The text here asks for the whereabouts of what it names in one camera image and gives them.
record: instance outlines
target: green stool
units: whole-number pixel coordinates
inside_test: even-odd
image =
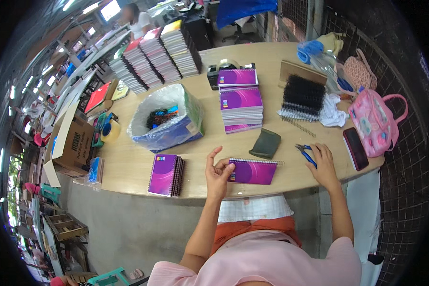
[[[51,199],[54,203],[59,204],[60,190],[58,188],[53,188],[47,184],[41,184],[40,192],[43,197]]]
[[[98,286],[115,285],[117,282],[121,282],[121,284],[125,286],[131,284],[123,267],[87,280],[87,283]]]

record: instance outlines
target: pink handbag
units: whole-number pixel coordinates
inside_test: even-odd
[[[353,97],[357,96],[357,92],[361,86],[375,90],[377,88],[377,77],[370,69],[366,57],[361,49],[356,49],[357,57],[349,57],[345,60],[345,64],[335,64],[334,71],[340,75],[343,72],[343,78],[346,79],[355,90],[349,92],[337,83],[338,89]]]
[[[400,98],[405,102],[405,111],[397,119],[386,106],[385,101]],[[385,151],[391,151],[399,138],[397,124],[404,120],[409,112],[407,100],[400,94],[381,97],[375,90],[364,89],[348,108],[367,157],[377,157]]]

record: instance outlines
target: orange skirt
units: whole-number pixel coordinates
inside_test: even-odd
[[[216,227],[214,234],[214,244],[211,249],[213,255],[226,241],[237,235],[256,230],[276,230],[289,235],[302,247],[302,243],[294,230],[294,219],[291,216],[276,218],[273,220],[257,220],[254,223],[249,221],[225,222]]]

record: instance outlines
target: smartphone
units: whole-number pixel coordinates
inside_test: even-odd
[[[343,131],[343,141],[345,142],[346,149],[348,149],[351,163],[356,171],[360,171],[369,165],[364,146],[360,141],[359,135],[354,127]]]

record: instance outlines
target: pliers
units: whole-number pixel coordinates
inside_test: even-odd
[[[310,155],[308,155],[305,152],[305,149],[306,150],[311,150],[312,149],[309,145],[299,145],[299,144],[296,144],[296,148],[299,149],[299,151],[307,159],[307,161],[309,161],[310,163],[312,163],[315,166],[315,168],[318,169],[318,166],[316,165],[315,161],[313,161],[313,159],[310,157]]]

